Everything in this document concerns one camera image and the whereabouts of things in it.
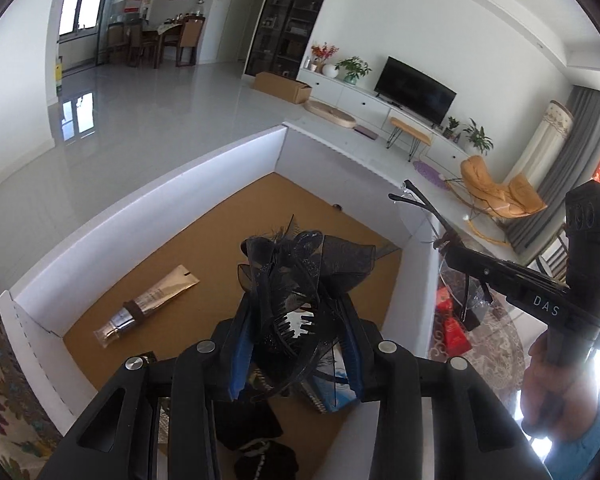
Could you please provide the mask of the person's right hand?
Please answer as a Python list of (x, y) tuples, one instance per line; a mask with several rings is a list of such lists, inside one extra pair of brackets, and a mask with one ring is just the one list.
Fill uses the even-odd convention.
[[(552, 442), (574, 442), (593, 426), (600, 394), (590, 364), (559, 367), (547, 361), (547, 338), (548, 333), (542, 333), (528, 351), (530, 363), (524, 372), (520, 399), (524, 428)], [(554, 422), (542, 414), (550, 398), (562, 402)]]

